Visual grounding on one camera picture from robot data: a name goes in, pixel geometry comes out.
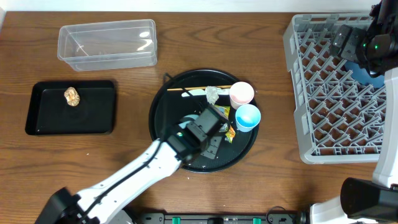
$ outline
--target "blue cup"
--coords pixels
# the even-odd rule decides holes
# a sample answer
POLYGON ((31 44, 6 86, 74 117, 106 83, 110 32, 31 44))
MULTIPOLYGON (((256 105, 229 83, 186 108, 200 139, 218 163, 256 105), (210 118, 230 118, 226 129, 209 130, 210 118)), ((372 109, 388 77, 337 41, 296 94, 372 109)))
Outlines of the blue cup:
POLYGON ((260 110, 254 105, 242 105, 236 110, 236 127, 242 132, 249 132, 261 120, 260 110))

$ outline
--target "paper cup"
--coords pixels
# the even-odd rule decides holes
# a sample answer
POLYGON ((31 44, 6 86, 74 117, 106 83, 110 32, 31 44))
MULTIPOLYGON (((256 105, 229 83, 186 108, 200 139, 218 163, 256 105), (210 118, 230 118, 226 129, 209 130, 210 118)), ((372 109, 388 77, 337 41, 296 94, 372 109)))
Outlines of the paper cup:
POLYGON ((249 132, 261 120, 260 110, 254 105, 242 105, 236 110, 236 127, 242 132, 249 132))
POLYGON ((229 100, 234 109, 250 103, 254 98, 253 87, 245 82, 237 82, 229 89, 229 100))

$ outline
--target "plastic bin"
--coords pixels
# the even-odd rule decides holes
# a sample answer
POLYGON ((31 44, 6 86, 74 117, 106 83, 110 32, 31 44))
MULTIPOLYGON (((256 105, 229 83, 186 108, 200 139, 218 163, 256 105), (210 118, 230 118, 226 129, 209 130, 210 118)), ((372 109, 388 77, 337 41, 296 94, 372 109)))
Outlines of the plastic bin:
POLYGON ((307 164, 377 162, 381 151, 386 89, 351 78, 346 60, 329 54, 343 24, 367 29, 367 14, 303 14, 293 17, 284 39, 295 94, 300 157, 307 164))
POLYGON ((58 58, 76 71, 155 65, 155 22, 144 19, 63 26, 58 58))

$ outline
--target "candy wrapper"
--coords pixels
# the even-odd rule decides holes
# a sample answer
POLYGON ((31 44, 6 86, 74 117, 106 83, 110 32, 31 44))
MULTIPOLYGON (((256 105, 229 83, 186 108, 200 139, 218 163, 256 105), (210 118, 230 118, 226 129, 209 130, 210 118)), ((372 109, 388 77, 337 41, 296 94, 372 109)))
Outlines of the candy wrapper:
MULTIPOLYGON (((218 106, 218 105, 215 105, 215 106, 228 118, 229 111, 231 109, 230 106, 218 106)), ((226 136, 225 141, 232 143, 232 140, 235 137, 235 130, 232 128, 232 126, 230 126, 229 130, 228 130, 228 124, 225 123, 223 125, 223 127, 221 127, 220 132, 226 132, 226 131, 228 131, 228 132, 225 134, 225 136, 226 136)))
POLYGON ((232 126, 229 127, 228 132, 225 134, 225 141, 228 141, 229 143, 232 143, 232 140, 235 137, 235 130, 232 128, 232 126))

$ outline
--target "brown crumpled object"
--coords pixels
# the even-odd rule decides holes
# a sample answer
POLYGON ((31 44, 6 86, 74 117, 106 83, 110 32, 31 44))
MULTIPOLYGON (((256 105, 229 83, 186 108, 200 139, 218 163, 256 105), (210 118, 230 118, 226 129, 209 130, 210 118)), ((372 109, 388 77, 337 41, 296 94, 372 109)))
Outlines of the brown crumpled object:
POLYGON ((69 87, 63 94, 63 96, 67 99, 67 103, 70 106, 77 106, 80 102, 80 96, 75 90, 74 87, 69 87))

